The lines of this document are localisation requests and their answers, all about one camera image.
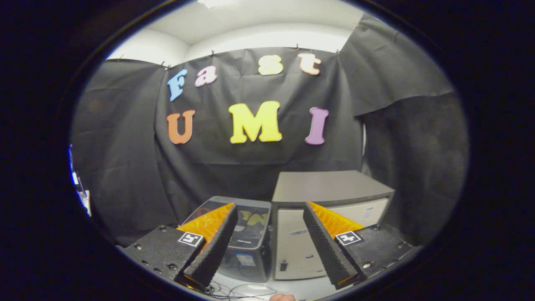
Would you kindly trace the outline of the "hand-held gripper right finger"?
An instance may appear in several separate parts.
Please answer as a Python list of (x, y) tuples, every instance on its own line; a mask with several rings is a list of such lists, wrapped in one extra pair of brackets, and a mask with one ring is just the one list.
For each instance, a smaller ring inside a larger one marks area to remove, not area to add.
[(390, 225), (364, 227), (313, 202), (305, 204), (303, 220), (336, 289), (379, 275), (415, 249)]

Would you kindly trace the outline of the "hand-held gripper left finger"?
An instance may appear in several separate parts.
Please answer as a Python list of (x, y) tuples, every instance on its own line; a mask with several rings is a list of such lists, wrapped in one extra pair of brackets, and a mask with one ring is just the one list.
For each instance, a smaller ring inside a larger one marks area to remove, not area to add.
[(236, 204), (224, 204), (179, 227), (159, 225), (122, 248), (122, 253), (161, 278), (205, 291), (222, 262), (237, 221)]

